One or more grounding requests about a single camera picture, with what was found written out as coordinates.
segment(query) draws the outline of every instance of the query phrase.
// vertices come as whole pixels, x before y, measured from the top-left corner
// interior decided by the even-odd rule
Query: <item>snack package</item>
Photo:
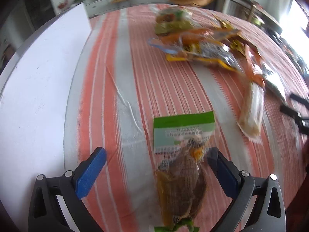
[[[154,28],[156,35],[192,29],[194,25],[191,16],[192,12],[178,6],[160,10]]]
[[[245,46],[247,67],[245,74],[250,81],[238,119],[238,126],[253,142],[260,142],[260,133],[264,111],[264,81],[262,70],[249,46]]]
[[[242,72],[230,48],[206,35],[183,32],[177,42],[173,40],[172,43],[160,43],[158,39],[153,38],[148,43],[164,51],[168,61],[201,61],[208,67]]]
[[[203,40],[204,38],[209,38],[215,41],[221,41],[226,38],[236,36],[240,30],[232,29],[210,29],[210,28],[197,28],[187,30],[186,34],[183,32],[180,33],[171,33],[168,36],[161,37],[161,41],[164,44],[176,44],[179,41],[179,37],[182,34],[182,43],[184,45],[190,44],[192,42],[197,42]]]
[[[271,90],[283,103],[286,102],[284,86],[279,74],[273,71],[265,62],[262,63],[265,86]]]
[[[155,172],[165,226],[155,227],[155,232],[176,231],[184,225],[191,232],[198,231],[193,219],[207,187],[200,163],[214,129],[213,112],[154,120],[154,153],[169,158],[163,159]]]
[[[222,20],[220,17],[216,15],[213,16],[219,22],[221,29],[230,31],[235,30],[234,26],[232,26],[232,24],[228,20]],[[223,43],[228,45],[232,50],[236,50],[244,56],[246,56],[245,45],[248,45],[252,51],[254,51],[257,55],[260,56],[258,48],[253,43],[245,39],[240,34],[240,31],[237,34],[226,37],[226,41],[223,41]]]

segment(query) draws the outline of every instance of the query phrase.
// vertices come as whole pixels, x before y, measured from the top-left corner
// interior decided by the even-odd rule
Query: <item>blue gripper pad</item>
[[[236,198],[239,191],[238,181],[231,172],[231,170],[234,170],[234,173],[239,173],[235,165],[231,161],[228,161],[216,147],[210,148],[208,151],[207,162],[219,181],[225,195],[233,199]]]
[[[96,156],[92,159],[89,166],[82,175],[77,179],[75,193],[79,199],[88,195],[92,185],[95,183],[98,174],[106,163],[107,154],[104,148],[101,148]]]
[[[237,180],[220,158],[217,161],[217,179],[227,197],[235,199],[238,196]]]

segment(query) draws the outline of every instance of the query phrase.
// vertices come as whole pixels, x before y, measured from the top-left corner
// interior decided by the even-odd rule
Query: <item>window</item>
[[[284,38],[292,48],[309,65],[309,38],[303,30],[306,30],[308,19],[295,0],[292,1],[289,13],[280,19],[282,27],[281,37]]]

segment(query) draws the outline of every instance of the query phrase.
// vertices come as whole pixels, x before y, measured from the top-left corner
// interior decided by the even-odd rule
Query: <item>white cabinet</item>
[[[128,6],[135,6],[141,4],[151,3],[167,3],[168,0],[129,0],[118,3],[111,3],[112,0],[98,0],[89,4],[86,4],[86,11],[88,16],[91,17],[97,14],[104,14],[116,9],[122,9]]]

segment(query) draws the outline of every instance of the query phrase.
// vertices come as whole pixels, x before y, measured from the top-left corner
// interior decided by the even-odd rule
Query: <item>table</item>
[[[155,37],[153,11],[167,6],[129,7],[92,19],[93,32],[71,85],[64,133],[66,170],[75,169],[97,146],[108,153],[108,163],[84,204],[104,231],[153,231],[153,226],[162,225],[153,118],[214,110],[216,130],[210,145],[253,176],[275,173],[287,207],[305,177],[305,137],[266,92],[261,144],[250,142],[236,124],[246,90],[238,75],[188,62],[169,63],[147,44]],[[256,26],[219,12],[188,9],[202,26],[214,22],[212,14],[228,19],[280,74],[287,95],[308,94],[288,57]],[[288,104],[307,114],[300,105]],[[231,201],[210,172],[207,177],[208,192],[194,221],[201,231],[209,231]],[[238,229],[248,216],[246,212]]]

